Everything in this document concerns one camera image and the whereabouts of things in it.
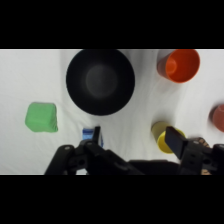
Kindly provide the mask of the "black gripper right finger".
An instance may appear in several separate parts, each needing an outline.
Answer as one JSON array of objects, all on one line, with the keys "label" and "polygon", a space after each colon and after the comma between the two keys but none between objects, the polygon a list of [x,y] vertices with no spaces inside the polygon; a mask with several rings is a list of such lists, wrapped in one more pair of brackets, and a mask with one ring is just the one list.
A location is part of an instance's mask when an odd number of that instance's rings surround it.
[{"label": "black gripper right finger", "polygon": [[206,147],[186,139],[171,126],[166,128],[165,142],[181,161],[179,175],[200,175],[203,169],[213,175],[224,175],[224,144]]}]

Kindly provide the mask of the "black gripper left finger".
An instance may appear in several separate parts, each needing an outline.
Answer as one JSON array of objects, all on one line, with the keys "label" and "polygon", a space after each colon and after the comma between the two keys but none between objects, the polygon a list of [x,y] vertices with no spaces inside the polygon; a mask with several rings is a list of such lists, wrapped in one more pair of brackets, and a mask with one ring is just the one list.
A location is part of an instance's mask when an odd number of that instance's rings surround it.
[{"label": "black gripper left finger", "polygon": [[85,169],[89,175],[139,175],[140,171],[129,162],[99,145],[100,130],[96,127],[93,137],[82,140],[77,147],[60,146],[45,174],[76,175],[79,170]]}]

